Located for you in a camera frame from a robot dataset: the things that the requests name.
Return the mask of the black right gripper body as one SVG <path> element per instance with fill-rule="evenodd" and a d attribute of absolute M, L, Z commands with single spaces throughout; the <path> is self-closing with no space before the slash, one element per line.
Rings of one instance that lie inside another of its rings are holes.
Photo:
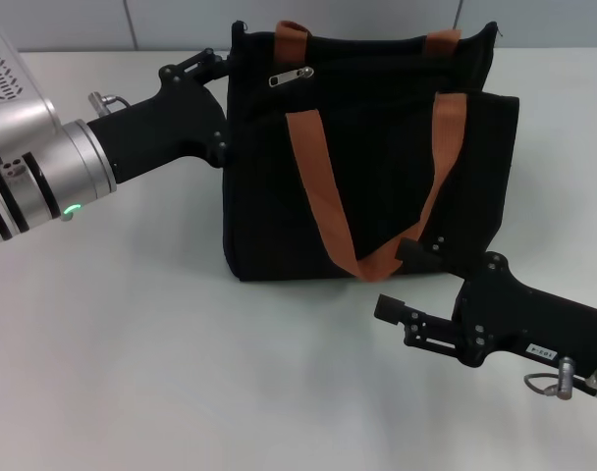
<path fill-rule="evenodd" d="M 467 275 L 453 321 L 461 327 L 458 359 L 469 367 L 497 351 L 550 367 L 563 357 L 597 367 L 597 309 L 521 283 L 496 252 Z"/>

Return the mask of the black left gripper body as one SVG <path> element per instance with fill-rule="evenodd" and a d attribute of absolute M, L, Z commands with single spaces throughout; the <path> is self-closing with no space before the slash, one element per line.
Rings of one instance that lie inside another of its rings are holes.
<path fill-rule="evenodd" d="M 228 122 L 206 85 L 218 77 L 217 66 L 189 72 L 160 70 L 161 87 L 151 98 L 88 123 L 112 168 L 124 183 L 182 157 L 196 157 L 224 167 Z"/>

